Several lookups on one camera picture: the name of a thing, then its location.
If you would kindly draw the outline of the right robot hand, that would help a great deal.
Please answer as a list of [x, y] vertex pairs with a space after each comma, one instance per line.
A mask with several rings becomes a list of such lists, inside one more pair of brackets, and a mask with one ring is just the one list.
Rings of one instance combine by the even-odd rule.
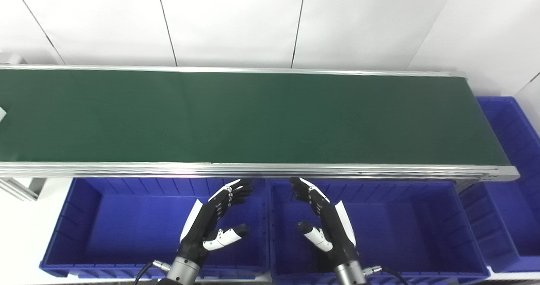
[[354, 230], [343, 202], [333, 205], [316, 185], [301, 177], [289, 181], [296, 199], [309, 204], [321, 222], [317, 228], [308, 221], [300, 221], [298, 231], [326, 255], [332, 268], [359, 261]]

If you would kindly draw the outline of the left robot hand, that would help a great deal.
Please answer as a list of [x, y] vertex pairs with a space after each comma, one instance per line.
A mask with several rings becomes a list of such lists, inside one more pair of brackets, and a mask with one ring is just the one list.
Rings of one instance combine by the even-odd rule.
[[205, 203], [195, 201], [181, 232], [177, 256], [183, 262], [203, 266], [210, 252], [249, 235], [247, 224], [227, 229], [216, 229], [216, 225], [231, 206], [243, 204], [252, 191], [250, 179], [237, 179], [222, 186]]

